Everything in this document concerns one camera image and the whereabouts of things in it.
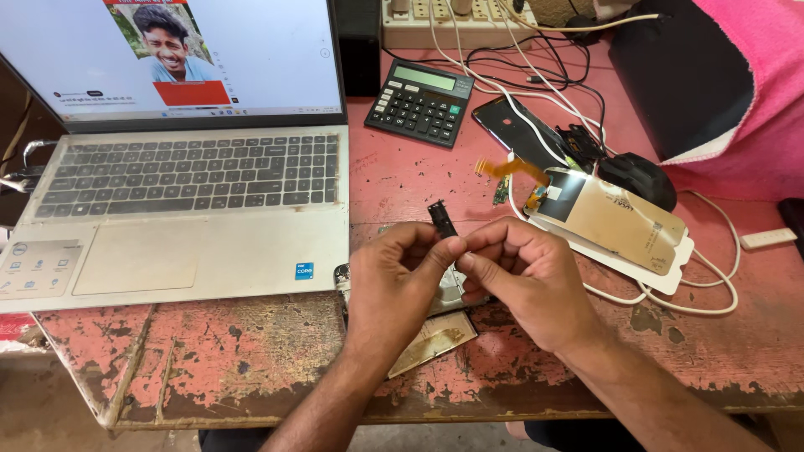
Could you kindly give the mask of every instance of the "left hand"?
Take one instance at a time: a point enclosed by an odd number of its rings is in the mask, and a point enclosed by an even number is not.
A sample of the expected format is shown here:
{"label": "left hand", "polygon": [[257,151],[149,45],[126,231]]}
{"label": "left hand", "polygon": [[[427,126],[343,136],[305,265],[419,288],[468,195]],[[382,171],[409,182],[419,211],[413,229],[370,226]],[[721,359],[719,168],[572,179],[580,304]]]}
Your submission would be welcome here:
{"label": "left hand", "polygon": [[434,226],[399,223],[351,256],[349,330],[344,351],[387,374],[416,338],[444,272],[466,250]]}

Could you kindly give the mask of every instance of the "hand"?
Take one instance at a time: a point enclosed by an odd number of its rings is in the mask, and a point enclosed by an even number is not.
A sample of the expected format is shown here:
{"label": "hand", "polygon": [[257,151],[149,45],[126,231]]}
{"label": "hand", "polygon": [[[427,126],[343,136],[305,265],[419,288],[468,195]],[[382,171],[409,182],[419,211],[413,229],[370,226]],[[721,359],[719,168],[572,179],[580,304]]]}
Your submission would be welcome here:
{"label": "hand", "polygon": [[493,294],[536,345],[559,355],[608,337],[566,240],[509,216],[472,232],[466,243],[471,253],[457,261],[467,276],[465,302]]}
{"label": "hand", "polygon": [[344,350],[374,360],[387,374],[416,338],[444,272],[466,250],[434,226],[399,223],[351,256],[349,330]]}

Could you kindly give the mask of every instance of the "floor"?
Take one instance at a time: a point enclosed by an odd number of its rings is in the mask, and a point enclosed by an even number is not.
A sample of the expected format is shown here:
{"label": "floor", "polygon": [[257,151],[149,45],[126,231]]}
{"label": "floor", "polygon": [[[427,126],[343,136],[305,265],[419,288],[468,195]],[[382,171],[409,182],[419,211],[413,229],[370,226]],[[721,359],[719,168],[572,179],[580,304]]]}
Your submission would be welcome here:
{"label": "floor", "polygon": [[[0,359],[0,444],[4,450],[59,452],[197,452],[195,430],[124,432],[102,429],[70,376],[51,356]],[[367,425],[350,452],[384,450],[549,451],[514,439],[502,423]]]}

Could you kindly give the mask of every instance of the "smiling man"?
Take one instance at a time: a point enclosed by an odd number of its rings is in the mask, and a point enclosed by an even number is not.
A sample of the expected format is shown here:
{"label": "smiling man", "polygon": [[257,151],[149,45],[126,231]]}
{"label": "smiling man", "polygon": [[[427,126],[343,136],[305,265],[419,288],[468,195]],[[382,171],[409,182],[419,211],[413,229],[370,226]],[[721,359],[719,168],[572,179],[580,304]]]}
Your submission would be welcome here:
{"label": "smiling man", "polygon": [[190,33],[166,7],[140,6],[133,19],[151,54],[141,61],[148,66],[154,81],[218,80],[214,66],[189,55],[190,49],[184,40]]}

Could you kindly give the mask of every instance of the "laptop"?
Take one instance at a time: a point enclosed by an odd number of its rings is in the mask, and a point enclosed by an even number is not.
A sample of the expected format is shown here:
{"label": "laptop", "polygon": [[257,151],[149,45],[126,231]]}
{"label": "laptop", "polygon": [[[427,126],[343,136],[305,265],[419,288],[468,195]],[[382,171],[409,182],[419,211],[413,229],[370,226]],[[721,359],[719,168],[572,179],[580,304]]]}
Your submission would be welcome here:
{"label": "laptop", "polygon": [[0,54],[69,132],[0,255],[0,312],[334,289],[331,0],[12,2]]}

